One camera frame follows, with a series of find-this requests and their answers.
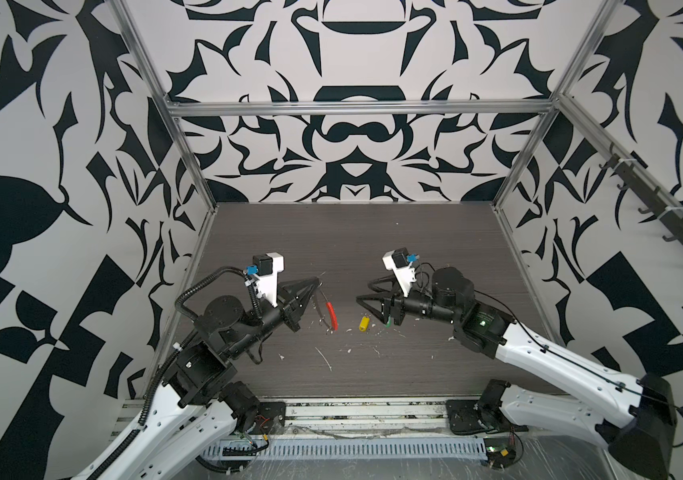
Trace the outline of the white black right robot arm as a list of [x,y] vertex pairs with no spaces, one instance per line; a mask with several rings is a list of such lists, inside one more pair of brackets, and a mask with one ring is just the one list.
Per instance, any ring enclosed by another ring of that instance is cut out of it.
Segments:
[[679,410],[667,380],[624,374],[543,338],[513,314],[477,300],[475,284],[457,268],[435,270],[425,287],[415,282],[415,268],[395,268],[369,282],[371,291],[357,296],[357,304],[383,324],[399,325],[409,315],[449,324],[464,348],[560,391],[540,394],[493,380],[475,405],[482,426],[557,432],[603,448],[641,477],[671,476]]

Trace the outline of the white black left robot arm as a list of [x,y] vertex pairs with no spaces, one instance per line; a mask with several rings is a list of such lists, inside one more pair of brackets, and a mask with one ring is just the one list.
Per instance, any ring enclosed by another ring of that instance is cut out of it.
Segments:
[[[246,287],[251,308],[232,295],[213,299],[201,315],[186,302],[231,274]],[[235,360],[263,360],[265,340],[280,326],[297,332],[317,277],[283,281],[278,271],[223,266],[188,288],[176,310],[194,329],[174,344],[151,377],[137,416],[80,473],[81,479],[171,479],[197,462],[219,475],[240,473],[269,448],[268,427],[259,423],[261,403],[235,380]]]

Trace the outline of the yellow plastic key tag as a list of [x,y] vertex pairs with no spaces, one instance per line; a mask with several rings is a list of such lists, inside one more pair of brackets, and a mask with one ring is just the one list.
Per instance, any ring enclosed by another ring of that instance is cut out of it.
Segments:
[[363,316],[361,322],[359,322],[359,331],[367,332],[367,330],[369,330],[369,325],[371,325],[371,318],[369,318],[369,316]]

